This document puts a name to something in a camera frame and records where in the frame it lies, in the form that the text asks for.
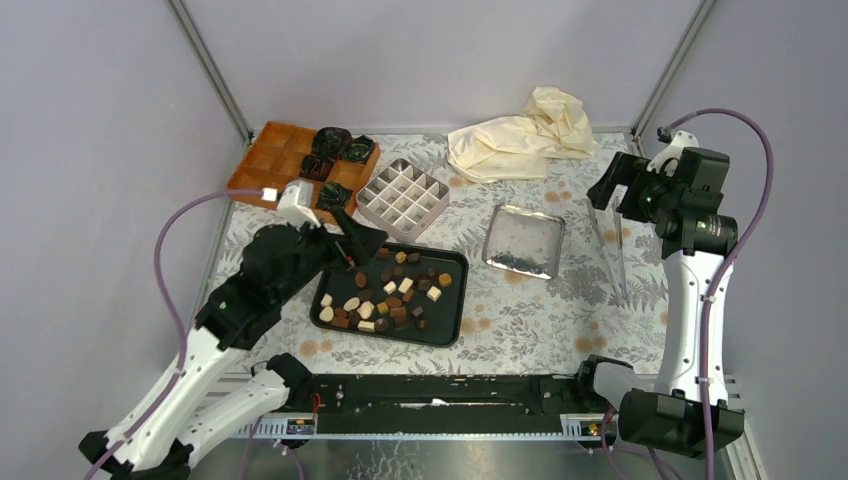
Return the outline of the metal serving tongs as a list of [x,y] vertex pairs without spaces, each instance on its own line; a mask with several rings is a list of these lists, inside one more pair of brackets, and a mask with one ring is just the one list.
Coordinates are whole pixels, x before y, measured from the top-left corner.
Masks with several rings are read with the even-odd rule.
[[591,202],[587,204],[587,213],[590,226],[600,248],[601,258],[607,268],[608,277],[615,296],[615,303],[619,306],[625,306],[629,301],[629,291],[626,276],[622,217],[616,210],[619,206],[618,198],[613,199],[612,206],[613,208],[608,214],[608,217],[612,221],[611,240],[608,239],[608,235],[601,229],[598,210],[593,207]]

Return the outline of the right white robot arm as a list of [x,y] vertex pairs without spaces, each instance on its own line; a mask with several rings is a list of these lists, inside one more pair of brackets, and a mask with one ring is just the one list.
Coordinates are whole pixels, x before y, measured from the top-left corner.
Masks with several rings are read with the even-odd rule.
[[688,458],[705,458],[744,431],[743,413],[727,405],[720,352],[738,240],[736,220],[718,212],[729,166],[725,154],[686,147],[667,174],[646,158],[619,152],[587,192],[591,206],[604,210],[623,187],[617,213],[653,226],[670,323],[654,384],[626,362],[591,355],[580,365],[575,402],[589,412],[609,404],[623,440]]

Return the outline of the black plastic tray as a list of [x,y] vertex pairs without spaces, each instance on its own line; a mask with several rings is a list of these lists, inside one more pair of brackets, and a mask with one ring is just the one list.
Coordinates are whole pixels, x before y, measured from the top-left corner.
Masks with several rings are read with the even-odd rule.
[[[367,276],[365,289],[355,285],[358,272]],[[442,273],[452,277],[447,288],[438,284]],[[324,329],[446,348],[459,338],[468,273],[469,262],[459,252],[387,243],[364,267],[322,274],[310,319]],[[404,278],[414,284],[401,294],[397,288]],[[426,295],[432,286],[442,290],[436,302]],[[351,297],[361,305],[347,312],[343,304]]]

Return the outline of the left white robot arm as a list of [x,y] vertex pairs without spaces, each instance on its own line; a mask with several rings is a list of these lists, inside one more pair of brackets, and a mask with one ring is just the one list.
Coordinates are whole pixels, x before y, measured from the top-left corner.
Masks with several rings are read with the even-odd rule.
[[92,464],[88,478],[104,471],[113,479],[185,479],[248,421],[307,404],[313,376],[284,353],[210,411],[195,412],[220,376],[280,321],[282,307],[315,276],[367,265],[388,238],[342,209],[332,215],[341,234],[293,212],[254,234],[239,270],[210,293],[194,326],[178,327],[180,347],[168,371],[121,422],[80,441],[80,452]]

